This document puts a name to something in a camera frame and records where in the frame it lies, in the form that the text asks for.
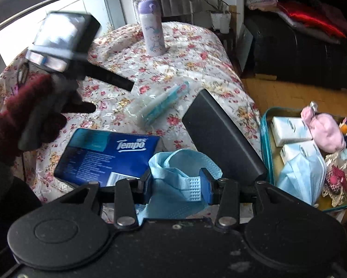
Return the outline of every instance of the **wooden floor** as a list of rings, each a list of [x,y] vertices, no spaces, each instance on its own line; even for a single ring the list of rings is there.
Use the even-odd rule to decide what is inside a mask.
[[[274,106],[301,109],[313,100],[319,112],[347,116],[347,92],[256,78],[242,81],[261,114]]]

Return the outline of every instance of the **white tissue packet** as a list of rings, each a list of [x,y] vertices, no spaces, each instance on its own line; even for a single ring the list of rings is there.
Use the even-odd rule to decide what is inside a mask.
[[[322,158],[321,152],[314,140],[285,144],[280,150],[280,156],[284,164],[292,160],[299,153],[305,157],[320,156],[320,158]]]
[[[270,126],[277,147],[282,147],[286,143],[312,140],[308,126],[301,118],[273,117]]]

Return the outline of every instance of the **red cushion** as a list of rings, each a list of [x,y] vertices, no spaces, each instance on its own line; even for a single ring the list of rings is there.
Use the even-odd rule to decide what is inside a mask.
[[[339,38],[346,38],[345,34],[327,17],[309,6],[293,1],[279,2],[277,6],[286,15],[296,21],[303,22],[307,26],[318,27],[329,36],[335,35]]]

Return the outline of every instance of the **bottle lid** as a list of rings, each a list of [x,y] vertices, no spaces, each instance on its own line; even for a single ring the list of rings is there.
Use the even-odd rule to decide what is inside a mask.
[[[161,8],[157,0],[146,0],[139,2],[139,14],[160,13]]]

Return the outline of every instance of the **thermos bottle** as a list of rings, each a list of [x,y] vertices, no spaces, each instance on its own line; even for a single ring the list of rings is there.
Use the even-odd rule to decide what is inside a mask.
[[[161,8],[156,0],[139,2],[141,27],[145,39],[146,52],[151,56],[166,53],[162,30]]]

